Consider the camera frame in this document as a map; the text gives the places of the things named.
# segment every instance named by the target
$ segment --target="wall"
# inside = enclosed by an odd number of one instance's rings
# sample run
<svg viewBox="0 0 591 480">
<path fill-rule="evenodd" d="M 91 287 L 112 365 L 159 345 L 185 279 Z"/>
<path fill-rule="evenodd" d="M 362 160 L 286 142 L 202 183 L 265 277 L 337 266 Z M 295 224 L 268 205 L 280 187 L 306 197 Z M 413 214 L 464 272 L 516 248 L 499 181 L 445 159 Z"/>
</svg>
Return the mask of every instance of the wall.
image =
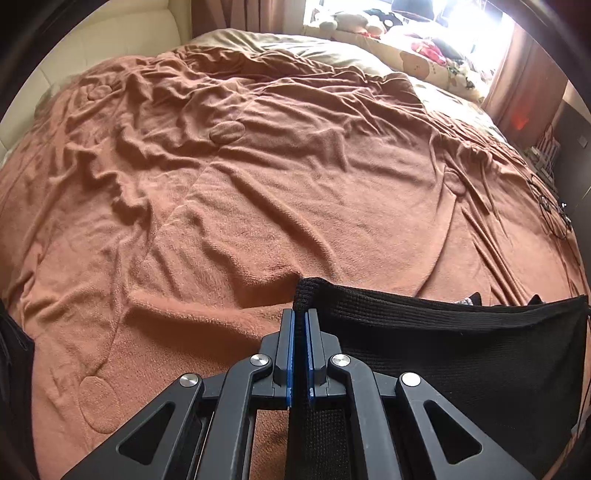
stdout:
<svg viewBox="0 0 591 480">
<path fill-rule="evenodd" d="M 306 0 L 285 0 L 283 5 L 283 29 L 287 35 L 301 35 L 304 24 Z"/>
<path fill-rule="evenodd" d="M 591 284 L 591 115 L 576 91 L 568 90 L 554 122 L 554 134 L 561 144 L 554 182 L 560 198 L 567 203 L 566 212 L 573 222 Z M 579 143 L 581 137 L 589 141 L 585 147 Z"/>
<path fill-rule="evenodd" d="M 578 113 L 580 113 L 581 116 L 587 120 L 587 122 L 591 123 L 591 113 L 589 113 L 587 105 L 585 105 L 585 102 L 577 93 L 577 90 L 574 89 L 573 84 L 570 82 L 568 82 L 566 86 L 563 100 L 573 107 Z"/>
</svg>

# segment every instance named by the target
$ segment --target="wrinkled blanket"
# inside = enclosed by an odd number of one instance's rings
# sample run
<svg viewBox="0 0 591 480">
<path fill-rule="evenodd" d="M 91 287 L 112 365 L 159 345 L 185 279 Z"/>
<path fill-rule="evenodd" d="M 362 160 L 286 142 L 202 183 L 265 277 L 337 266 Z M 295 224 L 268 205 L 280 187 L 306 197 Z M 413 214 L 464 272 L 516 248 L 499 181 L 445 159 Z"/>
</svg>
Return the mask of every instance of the wrinkled blanket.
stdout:
<svg viewBox="0 0 591 480">
<path fill-rule="evenodd" d="M 401 73 L 197 46 L 89 70 L 0 171 L 0 292 L 36 344 L 41 477 L 178 375 L 256 352 L 302 276 L 484 304 L 588 293 L 528 179 Z M 259 415 L 252 478 L 281 476 L 285 419 Z"/>
</svg>

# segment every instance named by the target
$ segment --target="brown blanket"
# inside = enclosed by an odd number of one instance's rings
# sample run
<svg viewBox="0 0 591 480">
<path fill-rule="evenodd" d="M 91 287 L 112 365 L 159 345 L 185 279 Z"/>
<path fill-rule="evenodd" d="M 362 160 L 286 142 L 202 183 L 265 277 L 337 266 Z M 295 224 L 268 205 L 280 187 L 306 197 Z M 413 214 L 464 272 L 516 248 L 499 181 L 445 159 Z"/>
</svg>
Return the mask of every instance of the brown blanket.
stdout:
<svg viewBox="0 0 591 480">
<path fill-rule="evenodd" d="M 0 292 L 36 343 L 41 477 L 178 375 L 256 352 L 302 276 L 484 304 L 587 293 L 530 178 L 403 74 L 195 46 L 95 67 L 0 171 Z M 259 415 L 252 478 L 280 477 L 284 419 Z"/>
</svg>

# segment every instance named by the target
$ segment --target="teddy bear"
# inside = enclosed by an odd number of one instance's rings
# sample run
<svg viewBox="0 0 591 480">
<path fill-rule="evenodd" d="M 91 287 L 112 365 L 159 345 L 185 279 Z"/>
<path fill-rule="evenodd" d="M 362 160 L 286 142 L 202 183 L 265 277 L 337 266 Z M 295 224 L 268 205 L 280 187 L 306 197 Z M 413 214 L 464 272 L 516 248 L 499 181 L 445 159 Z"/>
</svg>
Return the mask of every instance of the teddy bear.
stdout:
<svg viewBox="0 0 591 480">
<path fill-rule="evenodd" d="M 341 30 L 373 38 L 379 38 L 385 32 L 384 24 L 379 17 L 364 12 L 327 14 L 320 20 L 319 28 L 327 35 L 332 34 L 335 30 Z"/>
</svg>

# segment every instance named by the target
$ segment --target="circular patch on blanket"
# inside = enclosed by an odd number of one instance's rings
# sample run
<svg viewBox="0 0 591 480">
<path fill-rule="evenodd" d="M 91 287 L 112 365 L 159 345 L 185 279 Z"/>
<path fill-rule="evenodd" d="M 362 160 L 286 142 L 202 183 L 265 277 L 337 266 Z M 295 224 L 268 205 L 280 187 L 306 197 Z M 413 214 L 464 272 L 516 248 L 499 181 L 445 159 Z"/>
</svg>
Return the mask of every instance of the circular patch on blanket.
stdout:
<svg viewBox="0 0 591 480">
<path fill-rule="evenodd" d="M 245 132 L 246 128 L 240 122 L 222 122 L 211 129 L 209 138 L 217 144 L 228 145 L 241 138 Z"/>
<path fill-rule="evenodd" d="M 110 94 L 113 89 L 108 85 L 99 85 L 88 92 L 89 100 L 100 100 Z"/>
<path fill-rule="evenodd" d="M 458 197 L 463 197 L 466 194 L 466 185 L 453 170 L 446 170 L 443 174 L 443 183 Z"/>
<path fill-rule="evenodd" d="M 113 433 L 121 423 L 121 406 L 115 390 L 99 377 L 85 377 L 78 401 L 86 423 L 99 433 Z"/>
</svg>

